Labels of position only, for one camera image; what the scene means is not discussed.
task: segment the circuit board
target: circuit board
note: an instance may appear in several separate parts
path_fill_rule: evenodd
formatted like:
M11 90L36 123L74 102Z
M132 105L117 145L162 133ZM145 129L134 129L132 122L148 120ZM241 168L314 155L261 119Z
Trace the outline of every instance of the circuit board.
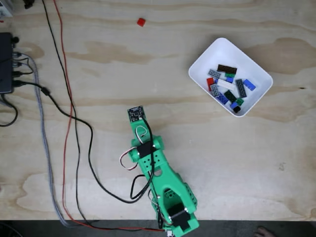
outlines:
M130 122L136 122L142 118L146 118L143 106L138 106L127 110Z

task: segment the floor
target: floor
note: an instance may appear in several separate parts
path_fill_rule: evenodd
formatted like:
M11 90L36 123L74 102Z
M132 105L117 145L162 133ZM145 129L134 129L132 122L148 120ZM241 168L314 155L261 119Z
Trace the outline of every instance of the floor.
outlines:
M122 232L91 230L85 227L64 228L59 221L13 221L6 222L16 228L23 237L165 237L166 234L155 232ZM156 221L98 221L100 227L142 226L157 228ZM257 226L265 226L277 237L316 237L316 227L310 222L284 221L200 221L200 227L186 237L253 237ZM0 237L15 237L6 228L0 227Z

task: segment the brown lego brick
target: brown lego brick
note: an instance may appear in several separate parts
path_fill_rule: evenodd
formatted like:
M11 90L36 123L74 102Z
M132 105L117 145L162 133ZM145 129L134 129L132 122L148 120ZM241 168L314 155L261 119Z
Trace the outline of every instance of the brown lego brick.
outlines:
M236 74L237 68L232 68L224 65L218 65L217 71L219 72L224 72L224 73L231 73L231 74Z

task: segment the red cable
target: red cable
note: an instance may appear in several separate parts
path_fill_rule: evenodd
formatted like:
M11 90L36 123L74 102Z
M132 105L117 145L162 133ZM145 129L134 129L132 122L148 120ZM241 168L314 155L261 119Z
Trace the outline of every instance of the red cable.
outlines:
M58 14L58 18L59 18L59 22L60 22L60 41L61 41L61 48L62 48L62 53L63 53L63 56L64 56L64 63L65 63L65 74L66 74L66 83L67 83L67 86L68 86L68 89L69 89L69 98L70 100L72 101L72 92L71 92L71 87L70 87L70 83L69 83L69 77L68 77L68 71L67 71L67 60L66 60L66 53L65 53L65 49L64 49L64 41L63 41L63 21L61 19L61 15L60 15L60 12L59 12L59 9L57 7L57 4L56 4L56 0L53 0L54 1L54 5L55 5L55 8L56 8L56 11L57 11L57 14ZM66 149L67 149L67 140L68 140L68 135L69 135L69 131L70 131L70 127L71 127L71 121L72 121L72 116L73 114L73 107L72 105L70 105L70 118L69 118L69 121L68 121L68 127L67 127L67 133L66 133L66 138L65 138L65 144L64 144L64 161L63 161L63 191L62 191L62 203L63 203L63 208L65 210L65 212L67 213L68 217L75 223L77 224L80 224L80 225L83 225L83 226L86 226L86 227L89 227L89 228L92 228L92 229L97 229L97 230L106 230L106 229L103 229L103 228L99 228L99 227L94 227L94 226L90 226L90 225L87 225L85 223L82 223L82 222L79 222L77 220L75 220L71 214L68 212L67 208L66 208L66 203L65 203L65 176L66 176L66 171L65 171L65 168L66 168ZM163 232L164 230L155 230L155 229L148 229L148 228L142 228L142 227L120 227L118 229L121 229L121 230L146 230L146 231L155 231L155 232Z
M69 77L68 77L68 70L67 70L67 59L66 59L66 54L65 54L65 49L64 49L64 41L63 41L63 21L61 19L61 15L59 12L59 9L57 7L56 1L54 1L54 5L58 14L58 18L59 18L59 22L60 22L60 42L61 42L61 48L62 48L62 53L63 53L63 57L64 57L64 63L65 63L65 75L66 75L66 84L68 87L68 92L69 92L69 99L72 100L72 92L71 92L71 87L70 87L70 83L69 83ZM65 205L65 177L66 177L66 150L67 150L67 141L68 141L68 136L69 136L69 131L70 131L70 127L71 127L71 116L73 115L73 107L70 104L70 117L68 120L68 127L67 127L67 133L66 133L66 137L65 137L65 143L64 143L64 154L63 154L63 191L62 191L62 203L63 203L63 207L65 212L67 213L67 215L69 216L69 218L72 219L71 215L69 214L66 205Z

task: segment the lego brick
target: lego brick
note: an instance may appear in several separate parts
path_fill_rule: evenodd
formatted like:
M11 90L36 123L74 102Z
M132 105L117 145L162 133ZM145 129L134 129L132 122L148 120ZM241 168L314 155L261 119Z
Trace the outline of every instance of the lego brick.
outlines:
M219 96L217 97L217 99L223 104L225 105L228 102L228 99L225 97L225 95L223 95L221 92L219 92Z
M219 64L217 67L217 71L224 72L224 73L230 73L230 74L236 74L237 68L232 68L232 67L228 67L228 66L224 66L224 65Z
M248 79L243 81L243 84L249 88L249 90L253 91L256 86L252 84Z
M234 73L225 73L225 77L227 77L227 78L234 78L235 74Z
M220 73L218 73L218 72L216 72L216 71L214 71L214 70L212 70L212 69L209 70L208 74L209 74L211 77L213 77L213 78L219 78L219 77L221 76Z
M239 106L236 106L235 108L233 108L233 111L237 114L239 111L241 110L241 108Z
M234 78L226 78L226 81L228 81L229 83L233 83Z
M207 81L207 85L208 85L208 90L211 91L211 87L210 86L214 84L214 79L213 78L208 78L208 79L206 79L206 81Z
M232 90L232 91L234 91L235 87L236 87L234 84L231 84L231 83L229 83L229 82L227 82L225 80L222 80L222 79L218 79L217 85L218 86L222 86L222 87L224 87L224 88L226 88L228 90Z
M243 84L242 84L242 79L236 80L236 86L237 86L237 89L238 89L238 92L239 92L239 96L241 98L247 97L246 90L245 90L245 88L243 87Z
M241 99L241 98L236 99L236 103L237 103L239 106L241 106L241 105L243 104L243 99Z
M211 90L214 97L217 97L220 95L216 84L211 85Z
M236 101L236 97L228 90L224 93L224 95L226 96L227 99L229 99L230 102L235 102Z
M236 108L238 106L238 104L236 102L233 102L230 106L231 106L232 109L234 109L234 108Z
M146 20L144 18L139 18L137 21L137 25L141 27L143 27L145 23L146 23Z

